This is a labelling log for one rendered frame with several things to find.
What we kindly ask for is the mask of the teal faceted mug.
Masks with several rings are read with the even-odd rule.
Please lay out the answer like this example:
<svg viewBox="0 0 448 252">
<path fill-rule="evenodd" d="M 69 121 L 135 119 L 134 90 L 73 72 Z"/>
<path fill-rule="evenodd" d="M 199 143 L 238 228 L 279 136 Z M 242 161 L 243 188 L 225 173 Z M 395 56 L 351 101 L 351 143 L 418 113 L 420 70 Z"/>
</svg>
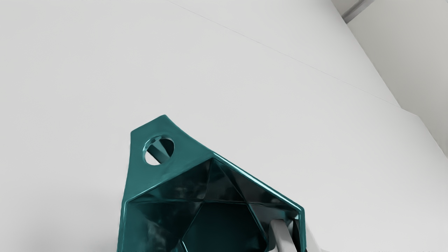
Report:
<svg viewBox="0 0 448 252">
<path fill-rule="evenodd" d="M 269 225 L 305 211 L 177 127 L 166 115 L 130 134 L 117 252 L 268 252 Z"/>
</svg>

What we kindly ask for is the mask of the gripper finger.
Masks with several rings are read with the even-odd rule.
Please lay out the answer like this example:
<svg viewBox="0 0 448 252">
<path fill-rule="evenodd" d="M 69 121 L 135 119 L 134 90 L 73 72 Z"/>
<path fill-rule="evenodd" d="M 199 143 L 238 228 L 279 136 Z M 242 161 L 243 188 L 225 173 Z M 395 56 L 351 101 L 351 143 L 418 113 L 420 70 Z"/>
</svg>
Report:
<svg viewBox="0 0 448 252">
<path fill-rule="evenodd" d="M 292 231 L 283 219 L 273 219 L 269 225 L 268 252 L 301 252 L 300 229 L 297 219 L 292 220 Z"/>
</svg>

